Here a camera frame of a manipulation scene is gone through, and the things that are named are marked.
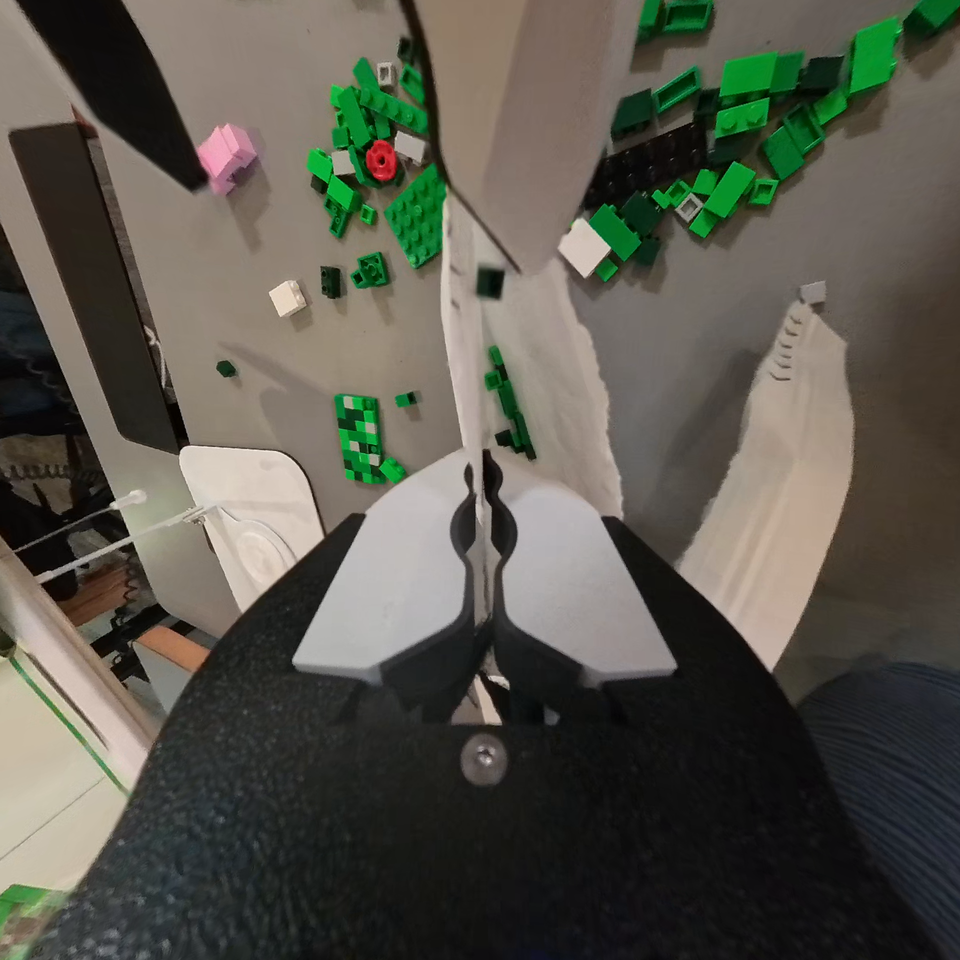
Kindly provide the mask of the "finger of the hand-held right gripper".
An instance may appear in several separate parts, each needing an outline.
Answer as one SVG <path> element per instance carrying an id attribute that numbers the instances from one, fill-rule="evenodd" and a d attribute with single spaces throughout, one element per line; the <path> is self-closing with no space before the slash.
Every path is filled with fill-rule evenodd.
<path id="1" fill-rule="evenodd" d="M 161 67 L 121 1 L 16 1 L 103 126 L 191 193 L 210 180 Z"/>
<path id="2" fill-rule="evenodd" d="M 555 256 L 606 146 L 636 46 L 631 1 L 412 1 L 430 142 L 514 269 Z"/>

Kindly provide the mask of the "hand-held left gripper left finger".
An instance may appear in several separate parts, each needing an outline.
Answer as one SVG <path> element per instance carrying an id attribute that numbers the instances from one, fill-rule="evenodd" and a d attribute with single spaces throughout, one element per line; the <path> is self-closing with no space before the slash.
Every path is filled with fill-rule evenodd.
<path id="1" fill-rule="evenodd" d="M 466 450 L 401 481 L 361 519 L 292 664 L 455 714 L 482 658 L 474 467 Z"/>

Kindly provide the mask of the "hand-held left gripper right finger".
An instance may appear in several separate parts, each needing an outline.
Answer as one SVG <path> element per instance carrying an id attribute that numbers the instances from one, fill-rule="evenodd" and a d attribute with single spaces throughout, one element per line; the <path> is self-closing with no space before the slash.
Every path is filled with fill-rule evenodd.
<path id="1" fill-rule="evenodd" d="M 608 687 L 677 661 L 601 514 L 486 450 L 493 651 L 510 690 L 551 712 L 611 712 Z"/>

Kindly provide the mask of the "white paper bag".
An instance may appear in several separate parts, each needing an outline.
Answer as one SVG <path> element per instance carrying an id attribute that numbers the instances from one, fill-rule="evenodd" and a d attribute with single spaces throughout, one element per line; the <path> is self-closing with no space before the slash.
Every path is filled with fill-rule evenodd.
<path id="1" fill-rule="evenodd" d="M 499 301 L 475 293 L 479 267 L 506 263 L 457 198 L 442 213 L 441 321 L 463 444 L 492 444 L 494 402 L 482 399 L 487 348 L 503 350 L 526 414 L 533 471 L 599 512 L 623 515 L 609 438 L 611 401 L 594 342 L 557 260 L 514 275 Z M 786 653 L 834 539 L 854 468 L 847 343 L 804 301 L 786 310 L 758 362 L 737 449 L 678 573 L 773 671 Z"/>

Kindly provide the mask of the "grey desk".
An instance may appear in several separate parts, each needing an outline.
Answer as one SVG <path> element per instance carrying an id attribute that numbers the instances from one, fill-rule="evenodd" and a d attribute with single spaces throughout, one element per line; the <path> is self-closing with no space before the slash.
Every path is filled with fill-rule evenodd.
<path id="1" fill-rule="evenodd" d="M 330 86 L 407 34 L 400 2 L 126 2 L 191 135 L 234 122 L 260 161 L 229 196 L 192 195 L 109 130 L 126 234 L 188 438 L 283 450 L 332 526 L 372 502 L 332 462 L 342 390 L 422 392 L 387 417 L 407 467 L 459 445 L 440 268 L 412 270 L 390 231 L 329 234 L 306 154 L 328 147 Z M 802 691 L 864 657 L 958 666 L 958 27 L 904 50 L 894 78 L 831 126 L 769 210 L 706 242 L 670 218 L 649 271 L 572 278 L 610 400 L 630 527 L 675 560 L 737 447 L 757 366 L 800 284 L 847 344 L 854 464 L 809 610 L 776 669 Z M 390 285 L 357 289 L 383 253 Z M 342 296 L 322 296 L 339 267 Z M 307 306 L 279 317 L 269 291 Z M 220 376 L 220 360 L 238 375 Z"/>

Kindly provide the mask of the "pink pig figure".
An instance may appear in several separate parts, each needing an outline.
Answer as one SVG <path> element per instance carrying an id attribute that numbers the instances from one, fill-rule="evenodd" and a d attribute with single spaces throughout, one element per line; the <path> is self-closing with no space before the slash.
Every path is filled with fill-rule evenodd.
<path id="1" fill-rule="evenodd" d="M 216 126 L 196 148 L 207 174 L 211 192 L 227 196 L 236 186 L 235 175 L 258 159 L 258 151 L 246 129 L 234 124 Z"/>

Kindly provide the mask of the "green pixel-pattern brick plate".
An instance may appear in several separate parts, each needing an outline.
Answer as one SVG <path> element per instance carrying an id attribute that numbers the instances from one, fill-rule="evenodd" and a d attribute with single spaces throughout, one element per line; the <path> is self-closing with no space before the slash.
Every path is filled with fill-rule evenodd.
<path id="1" fill-rule="evenodd" d="M 378 399 L 337 393 L 333 405 L 345 478 L 366 485 L 385 484 Z"/>

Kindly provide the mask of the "brown wooden table edge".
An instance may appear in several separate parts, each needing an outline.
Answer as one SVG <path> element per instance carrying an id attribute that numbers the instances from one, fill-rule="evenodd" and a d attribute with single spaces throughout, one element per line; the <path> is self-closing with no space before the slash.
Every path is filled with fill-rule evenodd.
<path id="1" fill-rule="evenodd" d="M 137 642 L 191 675 L 204 665 L 210 655 L 208 648 L 172 628 L 161 625 L 146 630 L 138 637 Z"/>

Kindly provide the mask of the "black panel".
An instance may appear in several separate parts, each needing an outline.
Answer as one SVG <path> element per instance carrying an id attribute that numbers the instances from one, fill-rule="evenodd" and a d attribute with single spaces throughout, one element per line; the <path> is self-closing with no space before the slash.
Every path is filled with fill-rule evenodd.
<path id="1" fill-rule="evenodd" d="M 162 388 L 87 138 L 62 123 L 16 128 L 8 142 L 114 426 L 179 453 L 183 419 Z"/>

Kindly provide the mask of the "pile of toy bricks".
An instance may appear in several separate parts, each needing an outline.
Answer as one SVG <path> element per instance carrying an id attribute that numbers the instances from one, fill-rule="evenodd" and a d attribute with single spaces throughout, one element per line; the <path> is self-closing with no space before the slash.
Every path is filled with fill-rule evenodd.
<path id="1" fill-rule="evenodd" d="M 713 2 L 638 3 L 634 49 L 664 37 L 702 33 L 714 17 Z M 905 16 L 858 30 L 843 54 L 806 59 L 802 53 L 765 50 L 727 60 L 712 89 L 704 89 L 700 68 L 692 66 L 660 87 L 618 96 L 606 146 L 557 252 L 585 277 L 597 265 L 609 276 L 610 259 L 632 258 L 650 232 L 630 225 L 630 216 L 618 214 L 617 208 L 631 205 L 635 194 L 696 173 L 701 166 L 723 172 L 707 212 L 693 215 L 700 235 L 709 235 L 714 223 L 738 208 L 756 178 L 735 152 L 720 152 L 728 141 L 740 146 L 755 138 L 767 128 L 770 110 L 788 105 L 760 146 L 774 182 L 787 180 L 818 149 L 823 126 L 843 113 L 851 98 L 875 93 L 892 80 L 903 34 L 925 42 L 957 20 L 958 2 L 916 2 Z M 408 35 L 399 42 L 397 77 L 383 78 L 384 71 L 392 71 L 390 64 L 375 67 L 365 57 L 357 61 L 353 81 L 331 89 L 336 152 L 328 158 L 313 150 L 307 168 L 316 182 L 328 184 L 328 195 L 340 208 L 354 212 L 362 209 L 357 191 L 334 178 L 341 172 L 340 154 L 357 158 L 355 176 L 364 186 L 392 185 L 402 161 L 423 164 L 428 158 L 425 172 L 383 214 L 404 256 L 418 269 L 440 252 L 446 196 L 458 198 L 431 148 L 421 48 L 404 22 Z M 366 152 L 377 139 L 389 141 L 397 154 L 392 182 L 378 183 L 367 171 Z M 720 199 L 721 190 L 730 199 Z"/>

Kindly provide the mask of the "white metal rod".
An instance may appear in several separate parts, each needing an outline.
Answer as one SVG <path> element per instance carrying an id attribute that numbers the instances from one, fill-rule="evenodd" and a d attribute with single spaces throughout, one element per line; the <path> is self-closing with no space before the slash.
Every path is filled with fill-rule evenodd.
<path id="1" fill-rule="evenodd" d="M 132 546 L 138 541 L 143 540 L 145 537 L 150 536 L 151 534 L 161 532 L 175 526 L 184 524 L 184 523 L 197 523 L 201 522 L 208 514 L 216 509 L 216 505 L 213 506 L 197 506 L 189 510 L 184 510 L 174 516 L 171 516 L 167 519 L 164 519 L 160 522 L 154 523 L 149 527 L 139 531 L 137 534 L 132 534 L 126 537 L 123 537 L 119 540 L 114 541 L 113 543 L 103 546 L 102 548 L 83 555 L 79 558 L 75 558 L 69 563 L 66 563 L 57 568 L 44 571 L 42 573 L 37 573 L 33 576 L 34 581 L 39 585 L 45 585 L 49 582 L 52 582 L 67 573 L 74 572 L 80 568 L 87 567 L 90 564 L 98 561 L 102 558 L 110 556 L 117 551 L 121 551 L 128 546 Z"/>

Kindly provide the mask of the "dark blue ribbed shirt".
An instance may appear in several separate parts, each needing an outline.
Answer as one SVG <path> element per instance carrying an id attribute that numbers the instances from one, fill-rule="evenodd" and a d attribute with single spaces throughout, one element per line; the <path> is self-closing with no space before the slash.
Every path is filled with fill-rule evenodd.
<path id="1" fill-rule="evenodd" d="M 959 957 L 959 673 L 852 670 L 798 714 L 841 802 L 944 958 Z"/>

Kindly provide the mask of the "white instruction booklet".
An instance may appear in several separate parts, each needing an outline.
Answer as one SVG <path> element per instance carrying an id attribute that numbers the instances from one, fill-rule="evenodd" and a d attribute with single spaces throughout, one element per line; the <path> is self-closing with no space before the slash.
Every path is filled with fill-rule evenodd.
<path id="1" fill-rule="evenodd" d="M 107 845 L 156 726 L 2 542 L 2 958 L 25 958 Z"/>

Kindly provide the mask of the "white rounded base plate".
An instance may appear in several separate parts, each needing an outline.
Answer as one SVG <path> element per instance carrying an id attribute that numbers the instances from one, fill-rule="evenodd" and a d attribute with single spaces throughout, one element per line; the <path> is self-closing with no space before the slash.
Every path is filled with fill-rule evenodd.
<path id="1" fill-rule="evenodd" d="M 239 611 L 323 540 L 306 474 L 286 454 L 188 445 L 178 463 Z"/>

